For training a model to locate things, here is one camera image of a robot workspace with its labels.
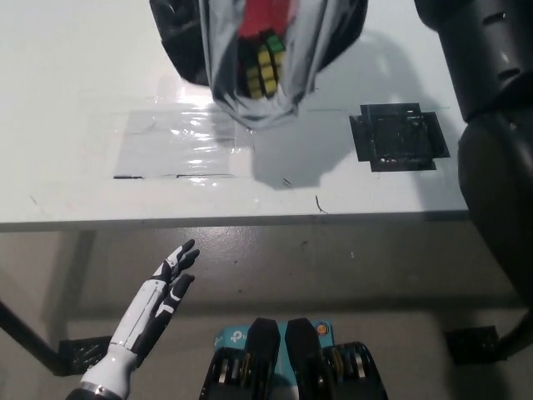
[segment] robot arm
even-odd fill
[[[152,350],[194,281],[192,275],[181,275],[200,254],[189,252],[193,246],[190,240],[178,247],[143,283],[118,324],[106,357],[83,375],[80,388],[67,400],[127,399],[132,372]]]

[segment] gray cloth bag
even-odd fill
[[[199,0],[207,80],[214,101],[250,129],[268,128],[294,118],[298,103],[315,88],[316,75],[328,61],[325,58],[331,52],[332,40],[350,20],[358,2],[300,0],[284,37],[286,53],[277,92],[253,100],[237,90],[237,36],[246,0]]]

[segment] red object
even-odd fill
[[[249,38],[267,29],[283,36],[292,18],[290,14],[296,9],[295,3],[295,0],[247,0],[239,36]]]

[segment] clear tape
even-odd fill
[[[214,105],[131,112],[115,178],[229,175],[235,146],[236,123]]]

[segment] robot finger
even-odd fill
[[[191,239],[185,244],[182,244],[176,250],[174,250],[170,254],[170,256],[167,257],[165,261],[168,263],[168,265],[170,265],[171,268],[174,268],[181,261],[183,254],[191,250],[193,246],[194,246],[194,239]]]
[[[189,240],[185,244],[174,250],[166,259],[162,262],[159,268],[154,272],[151,279],[163,281],[167,284],[171,283],[179,275],[178,263],[183,257],[183,254],[191,250],[194,246],[194,239]]]
[[[167,297],[160,304],[156,313],[150,318],[146,329],[139,336],[132,348],[132,351],[137,355],[137,368],[141,366],[144,358],[146,358],[159,340],[159,337],[172,319],[172,315],[193,281],[194,277],[192,275],[185,273],[180,276],[172,286]]]
[[[183,271],[192,267],[192,264],[194,264],[199,255],[200,250],[198,249],[185,254],[185,257],[177,264],[177,268],[173,271],[174,275],[172,275],[172,281],[174,281]]]

